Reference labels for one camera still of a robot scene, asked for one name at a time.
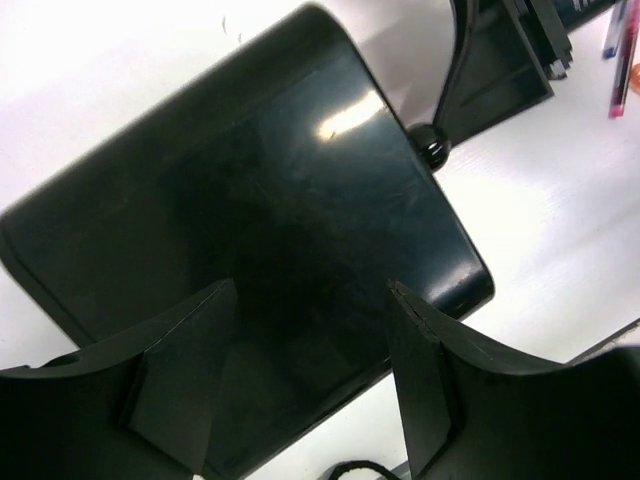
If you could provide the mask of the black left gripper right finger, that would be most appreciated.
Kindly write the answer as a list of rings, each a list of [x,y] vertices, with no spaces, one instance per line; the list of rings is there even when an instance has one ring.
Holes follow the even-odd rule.
[[[635,479],[639,350],[574,365],[501,344],[405,285],[386,328],[416,479]]]

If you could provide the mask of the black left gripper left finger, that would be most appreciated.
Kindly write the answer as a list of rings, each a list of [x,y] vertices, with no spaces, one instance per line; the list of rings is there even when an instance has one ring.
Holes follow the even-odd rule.
[[[1,374],[5,479],[189,479],[204,466],[237,294],[225,279],[124,332]]]

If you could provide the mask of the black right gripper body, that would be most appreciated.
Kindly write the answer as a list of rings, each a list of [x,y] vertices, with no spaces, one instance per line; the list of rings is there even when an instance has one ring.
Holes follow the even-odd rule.
[[[549,80],[563,80],[572,62],[572,46],[552,1],[524,0],[520,22]]]

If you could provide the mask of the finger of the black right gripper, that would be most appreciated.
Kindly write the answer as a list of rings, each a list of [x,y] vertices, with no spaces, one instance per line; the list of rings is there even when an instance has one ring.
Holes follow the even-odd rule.
[[[514,1],[454,1],[455,46],[433,124],[462,143],[552,96]]]

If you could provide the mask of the blue pen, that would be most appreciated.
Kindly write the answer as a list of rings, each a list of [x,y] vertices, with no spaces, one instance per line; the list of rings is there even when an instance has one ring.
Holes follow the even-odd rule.
[[[605,60],[616,56],[621,38],[621,31],[626,13],[624,1],[616,3],[611,12],[610,22],[602,50],[602,58]]]

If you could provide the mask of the red pen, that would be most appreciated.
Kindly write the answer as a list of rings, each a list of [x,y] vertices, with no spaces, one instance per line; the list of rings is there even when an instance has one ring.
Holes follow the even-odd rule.
[[[620,118],[624,115],[638,35],[639,2],[628,1],[624,30],[621,34],[621,44],[617,54],[618,64],[609,106],[608,116],[610,119]]]

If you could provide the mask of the black drawer cabinet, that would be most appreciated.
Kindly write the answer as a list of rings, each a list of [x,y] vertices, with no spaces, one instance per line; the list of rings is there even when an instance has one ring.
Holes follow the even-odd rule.
[[[204,467],[240,479],[389,369],[387,283],[460,319],[488,268],[343,28],[302,7],[1,217],[79,345],[232,279]]]

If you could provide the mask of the black drawer knob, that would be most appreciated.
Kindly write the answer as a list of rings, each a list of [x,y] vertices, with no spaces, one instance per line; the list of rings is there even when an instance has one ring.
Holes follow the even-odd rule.
[[[438,171],[448,160],[452,145],[446,134],[431,124],[416,124],[408,136],[422,163],[431,171]]]

